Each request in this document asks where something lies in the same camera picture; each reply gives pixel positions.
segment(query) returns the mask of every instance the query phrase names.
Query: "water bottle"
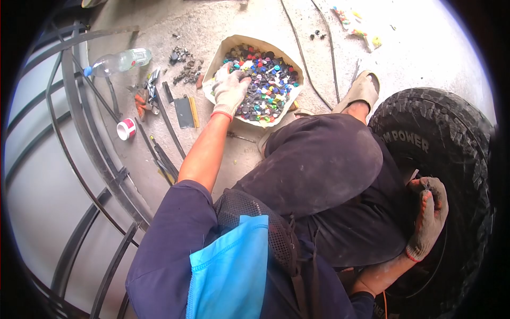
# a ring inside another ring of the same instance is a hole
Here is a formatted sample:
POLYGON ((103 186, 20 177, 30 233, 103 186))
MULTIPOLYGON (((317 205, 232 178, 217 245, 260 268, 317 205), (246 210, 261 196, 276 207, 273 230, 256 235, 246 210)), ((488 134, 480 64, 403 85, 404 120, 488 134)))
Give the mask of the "water bottle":
POLYGON ((146 65, 151 58, 150 50, 134 48, 116 54, 104 55, 91 66, 87 66, 83 72, 85 76, 94 75, 105 78, 114 73, 130 70, 136 66, 146 65))

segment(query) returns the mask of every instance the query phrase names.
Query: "black tire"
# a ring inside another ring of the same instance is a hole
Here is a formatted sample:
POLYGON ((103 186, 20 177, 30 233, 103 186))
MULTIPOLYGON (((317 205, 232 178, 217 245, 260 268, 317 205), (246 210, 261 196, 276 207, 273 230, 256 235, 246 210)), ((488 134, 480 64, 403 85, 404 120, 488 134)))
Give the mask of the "black tire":
MULTIPOLYGON (((397 165, 438 177, 449 203, 440 239, 417 264, 426 265, 429 259, 429 265, 422 266, 428 268, 418 270, 423 277, 402 276, 387 289, 388 318, 450 317, 472 285, 492 233, 487 181, 490 124, 459 96, 423 87, 386 99, 369 127, 385 141, 397 165), (415 286, 406 285, 406 280, 415 286)), ((374 318, 384 318, 382 296, 376 298, 374 318)))

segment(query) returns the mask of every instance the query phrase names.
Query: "sandal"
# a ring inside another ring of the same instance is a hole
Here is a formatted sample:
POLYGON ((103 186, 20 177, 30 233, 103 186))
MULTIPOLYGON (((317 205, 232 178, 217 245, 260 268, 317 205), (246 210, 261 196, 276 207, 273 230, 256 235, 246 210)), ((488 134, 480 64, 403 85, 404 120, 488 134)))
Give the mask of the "sandal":
POLYGON ((314 113, 312 113, 311 111, 309 111, 307 109, 297 109, 292 112, 287 112, 287 114, 285 114, 283 116, 280 123, 268 128, 266 130, 266 134, 264 134, 264 136, 262 136, 259 143, 257 144, 257 148, 259 149, 260 154, 262 154, 262 157, 264 157, 264 153, 262 153, 262 148, 264 148, 264 145, 266 145, 266 142, 269 139, 269 136, 271 134, 273 134, 274 132, 276 132, 277 130, 279 130, 280 128, 284 127, 285 125, 290 124, 293 121, 297 120, 296 114, 315 115, 314 113))
POLYGON ((380 84, 377 76, 372 71, 365 70, 358 75, 347 95, 335 106, 331 113, 342 113, 345 108, 356 101, 366 102, 368 104, 368 112, 370 113, 372 106, 379 99, 379 90, 380 84))

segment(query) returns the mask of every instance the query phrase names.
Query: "hand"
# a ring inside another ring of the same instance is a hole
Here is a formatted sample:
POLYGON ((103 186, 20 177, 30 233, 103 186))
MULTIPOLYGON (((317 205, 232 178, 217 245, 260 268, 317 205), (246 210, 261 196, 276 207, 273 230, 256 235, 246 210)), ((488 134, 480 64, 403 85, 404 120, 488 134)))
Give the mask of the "hand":
POLYGON ((228 70, 231 65, 231 62, 225 63, 216 72, 215 84, 213 85, 216 105, 211 114, 211 116, 216 113, 225 114, 230 118, 230 121, 232 121, 237 108, 244 100, 248 85, 251 83, 250 77, 243 78, 239 81, 239 79, 245 75, 242 71, 235 70, 229 74, 228 70))
POLYGON ((407 185, 420 193, 420 212, 416 218, 415 233, 405 252, 412 261, 422 261, 430 252, 445 225, 448 200, 443 183, 438 178, 422 177, 407 185))

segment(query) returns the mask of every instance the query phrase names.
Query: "navy pants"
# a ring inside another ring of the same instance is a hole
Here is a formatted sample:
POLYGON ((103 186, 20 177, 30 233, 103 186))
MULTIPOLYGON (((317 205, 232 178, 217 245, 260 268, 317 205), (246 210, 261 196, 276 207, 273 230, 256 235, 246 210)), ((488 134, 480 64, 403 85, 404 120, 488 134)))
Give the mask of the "navy pants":
POLYGON ((265 156, 233 188, 294 215, 296 233, 319 230, 317 250, 331 266, 376 264, 403 251, 416 208, 383 141, 362 122, 299 118, 270 136, 265 156))

